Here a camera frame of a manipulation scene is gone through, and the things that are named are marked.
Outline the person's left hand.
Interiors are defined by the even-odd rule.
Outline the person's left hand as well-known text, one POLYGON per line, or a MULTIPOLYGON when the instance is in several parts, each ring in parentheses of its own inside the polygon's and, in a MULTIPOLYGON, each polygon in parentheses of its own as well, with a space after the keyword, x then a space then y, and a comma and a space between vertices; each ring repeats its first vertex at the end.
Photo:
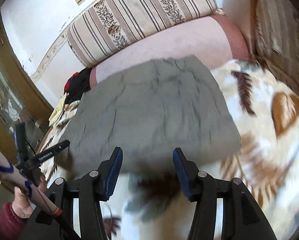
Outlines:
MULTIPOLYGON (((47 181, 42 172, 40 172, 40 183, 38 189, 43 193, 47 190, 47 181)), ((12 202, 12 209, 21 219, 28 219, 33 212, 33 207, 31 206, 30 201, 16 186, 14 187, 14 200, 12 202)))

